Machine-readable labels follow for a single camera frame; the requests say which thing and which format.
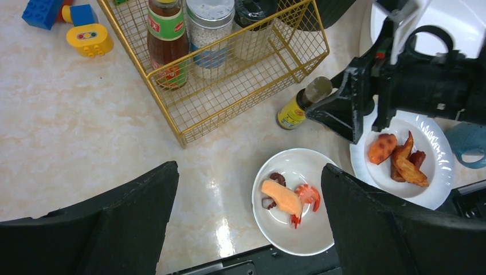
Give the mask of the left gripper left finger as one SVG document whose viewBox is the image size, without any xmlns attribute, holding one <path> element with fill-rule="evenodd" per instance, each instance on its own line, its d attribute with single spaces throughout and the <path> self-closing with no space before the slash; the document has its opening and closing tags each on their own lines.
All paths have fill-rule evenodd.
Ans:
<svg viewBox="0 0 486 275">
<path fill-rule="evenodd" d="M 1 223 L 2 274 L 155 274 L 179 182 L 169 161 L 80 203 Z"/>
</svg>

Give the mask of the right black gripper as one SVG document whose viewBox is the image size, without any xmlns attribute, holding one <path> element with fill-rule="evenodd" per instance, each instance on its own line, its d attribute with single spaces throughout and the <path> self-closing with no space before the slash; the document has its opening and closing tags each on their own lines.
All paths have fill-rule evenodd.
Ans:
<svg viewBox="0 0 486 275">
<path fill-rule="evenodd" d="M 446 46 L 437 56 L 415 50 L 417 35 L 428 33 Z M 454 49 L 442 28 L 425 25 L 406 38 L 395 65 L 383 63 L 377 79 L 378 116 L 374 130 L 389 127 L 398 110 L 428 117 L 485 125 L 485 45 L 476 58 Z M 312 104 L 306 117 L 320 123 L 351 144 L 362 137 L 364 117 L 374 109 L 370 70 L 349 67 L 332 78 L 336 92 Z"/>
</svg>

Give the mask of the red sauce bottle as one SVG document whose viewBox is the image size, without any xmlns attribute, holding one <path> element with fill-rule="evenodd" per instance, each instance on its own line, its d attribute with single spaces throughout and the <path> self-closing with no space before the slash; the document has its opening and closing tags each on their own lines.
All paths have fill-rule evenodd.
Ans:
<svg viewBox="0 0 486 275">
<path fill-rule="evenodd" d="M 186 61 L 162 67 L 189 53 L 181 1 L 148 1 L 147 48 L 155 81 L 164 89 L 177 90 L 187 82 Z"/>
</svg>

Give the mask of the white bowl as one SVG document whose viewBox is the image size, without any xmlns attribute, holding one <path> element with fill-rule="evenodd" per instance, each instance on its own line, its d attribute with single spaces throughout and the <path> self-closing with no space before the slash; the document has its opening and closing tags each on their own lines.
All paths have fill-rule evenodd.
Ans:
<svg viewBox="0 0 486 275">
<path fill-rule="evenodd" d="M 260 168 L 252 189 L 253 216 L 263 236 L 278 249 L 294 256 L 313 256 L 334 245 L 325 204 L 314 211 L 313 204 L 304 204 L 301 224 L 293 225 L 291 216 L 277 206 L 263 207 L 266 195 L 261 186 L 274 172 L 286 180 L 286 187 L 294 191 L 308 185 L 322 195 L 321 172 L 333 161 L 327 156 L 307 148 L 288 149 L 268 159 Z"/>
</svg>

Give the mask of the small yellow oil bottle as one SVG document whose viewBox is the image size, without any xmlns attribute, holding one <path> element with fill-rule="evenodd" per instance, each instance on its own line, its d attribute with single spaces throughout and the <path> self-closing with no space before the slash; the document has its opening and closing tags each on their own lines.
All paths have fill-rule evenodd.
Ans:
<svg viewBox="0 0 486 275">
<path fill-rule="evenodd" d="M 285 106 L 277 113 L 277 124 L 286 130 L 297 128 L 305 119 L 306 110 L 319 102 L 332 92 L 331 80 L 319 76 L 301 89 Z"/>
</svg>

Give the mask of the white paper plate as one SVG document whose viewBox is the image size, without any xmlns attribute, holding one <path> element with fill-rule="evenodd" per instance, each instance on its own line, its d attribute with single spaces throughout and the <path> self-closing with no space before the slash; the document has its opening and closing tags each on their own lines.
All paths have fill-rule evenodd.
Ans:
<svg viewBox="0 0 486 275">
<path fill-rule="evenodd" d="M 369 146 L 377 140 L 378 133 L 371 126 L 377 118 L 372 111 L 363 119 L 363 134 L 357 144 L 350 145 L 351 164 L 355 176 L 363 182 L 427 209 L 439 208 L 449 196 L 454 181 L 454 155 L 439 125 L 432 119 L 415 113 L 397 111 L 389 128 L 382 133 L 395 135 L 403 145 L 412 134 L 413 151 L 422 151 L 426 158 L 420 167 L 429 182 L 428 187 L 397 182 L 390 176 L 391 159 L 377 165 L 367 156 Z"/>
</svg>

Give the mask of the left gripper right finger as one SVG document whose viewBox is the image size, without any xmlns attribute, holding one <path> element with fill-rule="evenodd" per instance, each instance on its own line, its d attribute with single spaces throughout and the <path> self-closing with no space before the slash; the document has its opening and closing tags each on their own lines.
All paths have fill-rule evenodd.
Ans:
<svg viewBox="0 0 486 275">
<path fill-rule="evenodd" d="M 321 187 L 343 274 L 485 273 L 485 222 L 408 202 L 333 164 Z"/>
</svg>

